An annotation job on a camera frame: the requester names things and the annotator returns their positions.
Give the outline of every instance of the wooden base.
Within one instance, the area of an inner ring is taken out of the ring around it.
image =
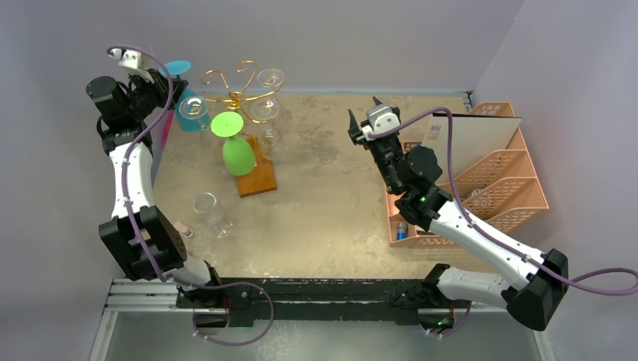
[[[256,138],[246,139],[253,148],[257,167],[250,173],[235,177],[237,180],[237,191],[239,196],[244,198],[255,194],[269,192],[277,189],[277,181],[275,179],[275,170],[272,162],[265,158]]]

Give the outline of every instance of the glass base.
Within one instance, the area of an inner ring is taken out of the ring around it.
[[[224,238],[232,231],[232,222],[229,220],[221,220],[211,226],[211,233],[217,238]]]

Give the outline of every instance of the beige table surface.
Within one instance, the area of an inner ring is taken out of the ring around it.
[[[435,106],[465,112],[460,97],[382,96],[402,119]],[[284,154],[276,162],[278,189],[239,198],[233,177],[214,166],[219,150],[204,151],[199,136],[177,124],[153,186],[159,209],[195,232],[189,254],[236,277],[422,278],[435,263],[490,271],[455,246],[389,248],[383,181],[372,156],[347,134],[348,109],[357,120],[374,104],[369,96],[279,96],[287,110]],[[427,122],[401,132],[420,141]],[[232,233],[214,238],[193,210],[198,193],[215,194]]]

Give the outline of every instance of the white wall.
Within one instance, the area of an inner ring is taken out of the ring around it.
[[[84,87],[126,75],[105,49],[144,46],[125,4],[3,2],[0,11],[0,350],[6,360],[82,360],[110,279],[98,237],[114,182]]]
[[[475,91],[509,100],[550,211],[518,237],[570,258],[572,275],[638,268],[638,3],[524,3]],[[626,276],[586,281],[625,288]],[[549,327],[561,359],[636,359],[638,297],[571,289]]]
[[[474,89],[523,2],[127,1],[157,55],[193,63],[194,85],[252,59],[284,70],[285,91],[309,93]]]

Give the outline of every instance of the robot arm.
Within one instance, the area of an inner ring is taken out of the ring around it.
[[[150,134],[133,146],[128,159],[127,148],[145,128],[144,119],[157,107],[166,103],[168,82],[175,89],[171,109],[188,82],[163,77],[150,67],[150,60],[134,50],[113,50],[111,57],[120,60],[129,73],[129,85],[112,77],[97,77],[87,85],[87,94],[101,113],[98,133],[102,148],[113,164],[115,176],[115,202],[111,220],[99,226],[99,235],[125,275],[131,280],[156,277],[149,259],[135,239],[129,222],[122,188],[122,163],[129,162],[127,181],[130,201],[138,226],[149,245],[158,266],[166,274],[193,284],[207,284],[215,278],[208,265],[189,259],[181,236],[164,217],[153,200],[150,168],[153,164]]]
[[[354,144],[370,150],[392,194],[402,195],[395,202],[405,220],[424,230],[446,237],[492,265],[498,275],[466,272],[439,264],[426,278],[447,299],[466,299],[506,308],[520,323],[544,330],[567,287],[531,264],[534,259],[559,275],[567,277],[567,258],[557,250],[543,253],[504,235],[470,214],[468,223],[451,195],[434,182],[442,170],[430,148],[416,147],[404,153],[398,132],[376,138],[400,124],[399,109],[374,98],[376,107],[368,119],[357,125],[350,111],[348,134]],[[519,249],[526,258],[499,247],[474,229],[478,225],[490,236]]]

